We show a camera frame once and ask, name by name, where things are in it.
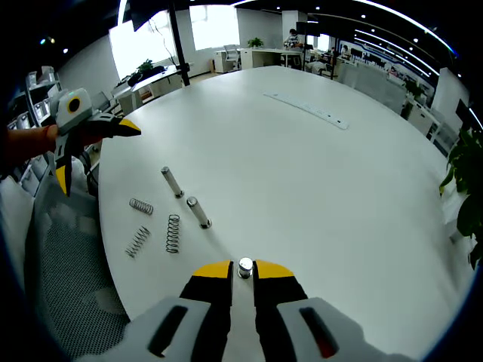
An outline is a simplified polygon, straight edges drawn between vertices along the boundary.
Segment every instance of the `floor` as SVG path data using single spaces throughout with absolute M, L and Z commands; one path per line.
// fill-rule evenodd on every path
M 191 82 L 191 84 L 196 84 L 196 83 L 199 83 L 200 81 L 204 81 L 205 79 L 213 78 L 213 77 L 216 77 L 218 75 L 223 75 L 223 74 L 221 74 L 221 73 L 205 73 L 205 74 L 197 75 L 196 77 L 191 78 L 189 81 Z

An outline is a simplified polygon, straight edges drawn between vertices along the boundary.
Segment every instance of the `ceiling light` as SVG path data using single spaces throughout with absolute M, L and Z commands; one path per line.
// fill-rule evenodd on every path
M 243 0 L 243 2 L 235 2 L 232 4 L 232 6 L 236 6 L 236 5 L 241 5 L 241 4 L 244 4 L 246 2 L 254 2 L 255 0 Z
M 374 34 L 370 34 L 369 32 L 363 32 L 362 30 L 358 30 L 358 29 L 356 29 L 356 32 L 360 32 L 361 34 L 365 34 L 365 35 L 372 36 L 373 38 L 376 38 L 376 39 L 379 39 L 379 40 L 385 41 L 387 44 L 391 44 L 393 47 L 396 47 L 396 48 L 398 48 L 399 50 L 404 51 L 406 54 L 411 55 L 411 56 L 412 56 L 412 57 L 413 57 L 415 60 L 418 60 L 420 63 L 422 63 L 422 64 L 424 64 L 425 66 L 427 66 L 427 67 L 428 67 L 428 69 L 431 69 L 431 70 L 432 70 L 432 72 L 433 72 L 433 73 L 435 73 L 436 75 L 439 75 L 439 73 L 438 73 L 438 72 L 436 72 L 436 71 L 435 71 L 435 70 L 434 70 L 434 69 L 433 69 L 431 66 L 429 66 L 429 64 L 424 63 L 424 61 L 422 61 L 420 58 L 416 57 L 414 54 L 412 54 L 412 53 L 408 52 L 407 50 L 405 50 L 405 49 L 401 48 L 399 45 L 396 45 L 396 44 L 394 44 L 394 43 L 392 43 L 392 42 L 390 42 L 390 41 L 388 41 L 388 40 L 386 40 L 386 39 L 384 39 L 384 38 L 381 38 L 380 36 L 377 36 L 377 35 L 374 35 Z
M 124 21 L 124 12 L 126 10 L 127 3 L 128 0 L 121 0 L 119 3 L 118 26 L 122 25 L 122 22 Z
M 382 49 L 383 51 L 387 51 L 388 53 L 390 53 L 390 54 L 393 54 L 393 55 L 394 55 L 394 53 L 393 53 L 393 52 L 388 51 L 387 49 L 384 49 L 383 47 L 380 47 L 380 46 L 379 46 L 379 45 L 377 45 L 377 44 L 371 43 L 371 42 L 366 41 L 366 40 L 362 40 L 362 39 L 360 39 L 360 38 L 358 38 L 358 39 L 356 39 L 356 40 L 357 40 L 357 41 L 363 41 L 363 42 L 364 42 L 364 44 L 369 44 L 369 45 L 372 45 L 373 47 L 376 47 L 376 48 Z
M 438 39 L 438 41 L 440 43 L 442 43 L 446 48 L 448 48 L 454 55 L 457 55 L 457 52 L 453 50 L 453 48 L 451 48 L 448 43 L 446 43 L 443 39 L 441 39 L 439 36 L 437 36 L 434 32 L 432 32 L 431 30 L 429 30 L 428 28 L 426 28 L 423 24 L 420 24 L 418 23 L 416 20 L 414 19 L 411 19 L 410 17 L 408 17 L 407 15 L 404 15 L 402 13 L 400 13 L 399 11 L 396 11 L 396 10 L 393 10 L 391 8 L 388 8 L 387 6 L 384 6 L 384 5 L 381 5 L 381 4 L 377 4 L 375 2 L 370 2 L 368 0 L 354 0 L 355 2 L 362 2 L 363 4 L 366 4 L 366 5 L 370 5 L 370 6 L 374 6 L 376 8 L 379 8 L 381 10 L 385 10 L 385 11 L 388 11 L 389 13 L 391 14 L 394 14 L 406 21 L 408 21 L 409 23 L 417 26 L 418 28 L 422 29 L 423 31 L 425 32 L 428 32 L 429 34 L 431 34 L 434 38 Z
M 473 110 L 471 108 L 468 108 L 468 109 L 471 112 L 471 114 L 473 115 L 473 117 L 475 117 L 475 120 L 479 123 L 480 127 L 483 128 L 483 125 L 481 125 L 480 120 L 478 119 L 478 117 L 476 117 L 476 114 L 473 112 Z
M 400 55 L 396 54 L 397 58 L 401 59 L 402 62 L 405 61 L 405 59 L 403 57 L 401 57 Z M 408 62 L 408 64 L 412 65 L 414 68 L 416 68 L 417 70 L 419 70 L 420 72 L 422 72 L 426 77 L 429 77 L 429 74 L 424 72 L 421 68 L 415 66 L 413 63 L 411 63 L 409 60 L 406 60 L 406 62 Z

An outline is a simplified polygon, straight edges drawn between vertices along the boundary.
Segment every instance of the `computer monitor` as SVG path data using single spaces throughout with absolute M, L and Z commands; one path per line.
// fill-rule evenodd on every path
M 372 54 L 369 54 L 369 60 L 371 62 L 380 63 L 380 58 L 376 57 L 375 55 L 372 55 Z
M 362 52 L 361 52 L 361 51 L 358 51 L 357 49 L 352 48 L 352 49 L 350 50 L 350 53 L 351 53 L 351 55 L 353 55 L 354 57 L 359 57 L 359 58 L 362 58 Z
M 476 125 L 475 118 L 462 100 L 460 100 L 458 103 L 458 107 L 456 108 L 456 115 L 463 122 L 463 125 L 461 126 L 463 130 L 468 130 L 470 128 L 479 129 L 479 127 Z

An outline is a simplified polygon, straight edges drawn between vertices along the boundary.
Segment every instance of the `ceiling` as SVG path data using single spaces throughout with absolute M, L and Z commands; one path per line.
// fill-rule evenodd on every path
M 181 10 L 187 9 L 190 5 L 229 5 L 234 1 L 176 0 L 175 3 L 177 10 Z M 303 2 L 259 0 L 238 5 L 238 7 L 279 13 L 283 10 L 298 10 L 307 13 L 310 20 L 317 20 L 319 24 L 335 23 L 338 29 L 343 29 L 347 34 L 351 34 L 354 29 L 369 33 L 374 29 L 375 35 L 404 49 L 412 47 L 414 54 L 430 66 L 434 68 L 449 66 L 454 72 L 461 73 L 462 81 L 471 89 L 473 99 L 483 95 L 480 85 L 481 76 L 478 72 L 481 61 L 476 55 L 479 51 L 479 42 L 475 40 L 479 22 L 476 8 L 478 3 L 460 0 L 457 5 L 449 7 L 435 1 L 376 1 L 433 29 L 458 53 L 458 57 L 452 56 L 444 45 L 406 20 L 352 0 L 331 2 L 327 0 Z M 22 56 L 17 61 L 16 69 L 23 72 L 21 74 L 25 74 L 25 67 L 31 69 L 33 66 L 49 64 L 59 68 L 82 48 L 109 33 L 109 29 L 117 24 L 118 4 L 119 0 L 44 0 L 43 2 L 27 0 L 16 4 L 14 6 L 16 9 L 9 8 L 9 12 L 5 9 L 2 11 L 4 17 L 6 14 L 15 14 L 15 11 L 18 15 L 7 17 L 7 24 L 10 23 L 4 34 L 5 32 L 11 34 L 12 29 L 22 24 L 28 24 L 29 28 L 28 34 L 22 35 L 25 39 L 21 42 L 18 38 L 7 40 L 11 54 Z M 165 8 L 167 8 L 166 0 L 128 0 L 125 19 L 131 19 L 131 12 L 136 17 L 140 9 L 155 11 Z M 47 42 L 41 46 L 39 40 L 48 36 L 54 38 L 55 43 Z M 371 40 L 371 37 L 366 35 L 361 35 L 360 38 L 377 44 L 381 43 L 374 38 Z M 414 38 L 419 39 L 417 44 L 414 43 Z M 67 54 L 62 52 L 64 48 L 69 49 Z

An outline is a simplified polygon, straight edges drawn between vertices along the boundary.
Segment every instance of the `desk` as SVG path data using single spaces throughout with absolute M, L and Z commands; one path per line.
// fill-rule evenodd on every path
M 140 81 L 139 83 L 136 83 L 131 88 L 131 92 L 137 92 L 139 89 L 147 85 L 151 85 L 153 83 L 156 83 L 157 81 L 161 81 L 162 79 L 169 78 L 175 74 L 181 74 L 181 71 L 176 69 L 176 66 L 167 66 L 165 71 L 158 73 L 156 75 L 153 75 L 152 77 L 146 78 Z
M 180 83 L 178 84 L 179 86 L 176 87 L 175 81 L 169 82 L 169 85 L 161 83 L 163 79 L 167 79 L 172 75 L 179 75 L 180 73 L 181 71 L 176 69 L 176 66 L 167 66 L 164 72 L 146 78 L 139 83 L 136 83 L 133 87 L 129 87 L 126 83 L 125 87 L 115 88 L 112 92 L 112 96 L 119 101 L 123 113 L 128 115 L 143 105 L 143 101 L 139 95 L 139 90 L 141 88 L 149 86 L 151 94 L 155 98 L 160 97 L 175 89 L 181 88 Z
M 298 55 L 302 64 L 303 53 L 299 51 L 284 51 L 282 49 L 240 49 L 241 68 L 251 69 L 261 66 L 274 66 L 280 63 L 281 55 Z M 285 66 L 288 66 L 288 58 L 285 57 Z
M 267 91 L 325 107 L 349 129 Z M 473 272 L 443 226 L 446 160 L 390 109 L 335 81 L 273 66 L 185 87 L 129 118 L 143 134 L 103 141 L 99 180 L 106 257 L 129 318 L 178 296 L 202 265 L 249 256 L 289 268 L 309 297 L 358 322 L 386 353 L 421 358 L 452 321 Z M 185 197 L 174 198 L 164 166 Z M 189 196 L 210 229 L 198 226 Z M 149 202 L 153 215 L 131 208 L 131 198 Z M 165 252 L 170 213 L 181 218 L 173 255 Z M 152 234 L 132 260 L 125 248 L 141 225 Z M 227 360 L 263 360 L 253 295 L 236 276 L 233 302 Z

